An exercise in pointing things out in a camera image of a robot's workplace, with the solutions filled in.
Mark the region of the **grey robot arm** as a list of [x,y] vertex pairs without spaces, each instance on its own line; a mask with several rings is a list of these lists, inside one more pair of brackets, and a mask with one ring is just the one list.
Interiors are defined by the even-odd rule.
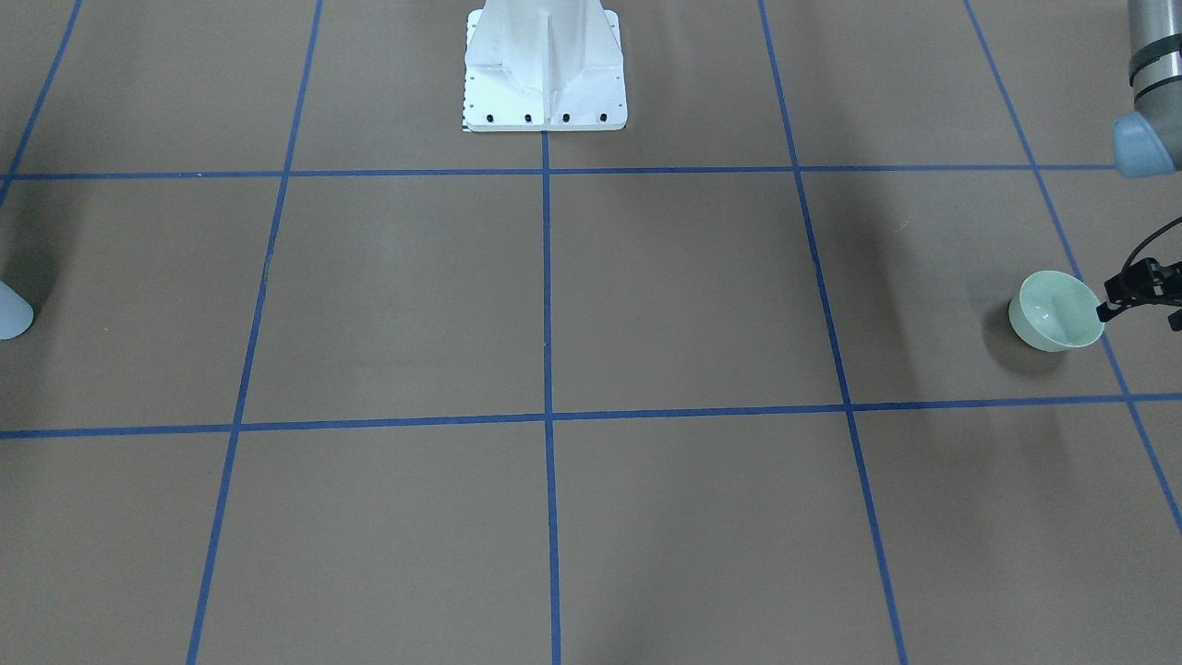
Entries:
[[[1112,122],[1112,155],[1126,178],[1174,175],[1181,168],[1181,4],[1128,1],[1128,86],[1134,107]],[[1165,232],[1178,228],[1173,220],[1141,240],[1113,278],[1104,283],[1105,300],[1096,315],[1113,320],[1129,308],[1169,307],[1168,322],[1178,324],[1178,262],[1164,265],[1145,257],[1145,248]]]

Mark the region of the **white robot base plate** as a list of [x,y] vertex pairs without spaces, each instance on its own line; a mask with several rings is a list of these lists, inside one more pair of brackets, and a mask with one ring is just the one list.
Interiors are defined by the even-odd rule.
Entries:
[[621,17],[599,1],[486,1],[465,28],[465,131],[628,126]]

